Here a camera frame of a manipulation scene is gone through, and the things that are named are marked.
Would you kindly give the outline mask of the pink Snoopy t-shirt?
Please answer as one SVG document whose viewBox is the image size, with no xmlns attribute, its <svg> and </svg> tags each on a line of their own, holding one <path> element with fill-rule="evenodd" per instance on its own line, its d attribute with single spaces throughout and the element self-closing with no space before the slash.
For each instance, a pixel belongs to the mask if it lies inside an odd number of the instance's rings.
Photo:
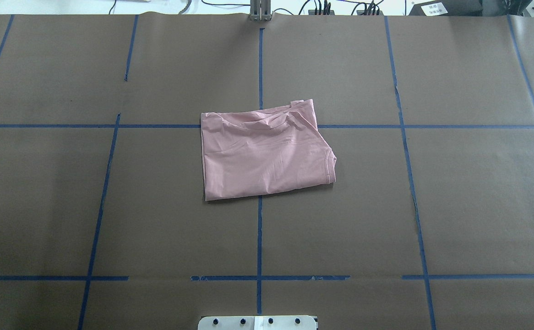
<svg viewBox="0 0 534 330">
<path fill-rule="evenodd" d="M 202 113 L 206 201 L 333 184 L 336 161 L 312 99 L 268 109 Z"/>
</svg>

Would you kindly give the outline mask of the white mounting plate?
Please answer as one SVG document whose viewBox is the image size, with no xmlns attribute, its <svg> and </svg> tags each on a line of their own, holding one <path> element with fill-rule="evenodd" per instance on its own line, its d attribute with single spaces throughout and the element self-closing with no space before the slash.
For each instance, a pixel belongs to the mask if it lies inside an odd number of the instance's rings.
<svg viewBox="0 0 534 330">
<path fill-rule="evenodd" d="M 317 317 L 310 315 L 251 315 L 203 317 L 198 330 L 317 330 Z"/>
</svg>

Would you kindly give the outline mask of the black power box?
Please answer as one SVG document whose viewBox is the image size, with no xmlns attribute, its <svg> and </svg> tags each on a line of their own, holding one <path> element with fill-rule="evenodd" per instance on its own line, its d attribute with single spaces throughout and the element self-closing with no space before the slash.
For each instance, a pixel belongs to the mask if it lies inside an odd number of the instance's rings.
<svg viewBox="0 0 534 330">
<path fill-rule="evenodd" d="M 407 15 L 482 17 L 483 6 L 481 0 L 425 0 L 413 5 Z"/>
</svg>

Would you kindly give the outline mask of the brown table cover sheet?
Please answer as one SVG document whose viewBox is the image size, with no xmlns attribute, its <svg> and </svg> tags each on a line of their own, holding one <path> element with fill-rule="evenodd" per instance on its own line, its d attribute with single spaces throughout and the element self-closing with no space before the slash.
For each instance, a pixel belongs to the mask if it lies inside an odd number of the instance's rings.
<svg viewBox="0 0 534 330">
<path fill-rule="evenodd" d="M 204 200 L 314 100 L 334 184 Z M 534 17 L 0 15 L 0 329 L 534 330 Z"/>
</svg>

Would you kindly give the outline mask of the aluminium frame post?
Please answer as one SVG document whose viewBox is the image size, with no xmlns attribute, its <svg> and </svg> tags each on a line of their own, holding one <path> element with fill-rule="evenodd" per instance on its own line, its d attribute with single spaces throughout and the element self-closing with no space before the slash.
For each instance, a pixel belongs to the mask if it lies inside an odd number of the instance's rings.
<svg viewBox="0 0 534 330">
<path fill-rule="evenodd" d="M 272 19 L 271 0 L 250 0 L 249 19 L 252 22 L 268 22 Z"/>
</svg>

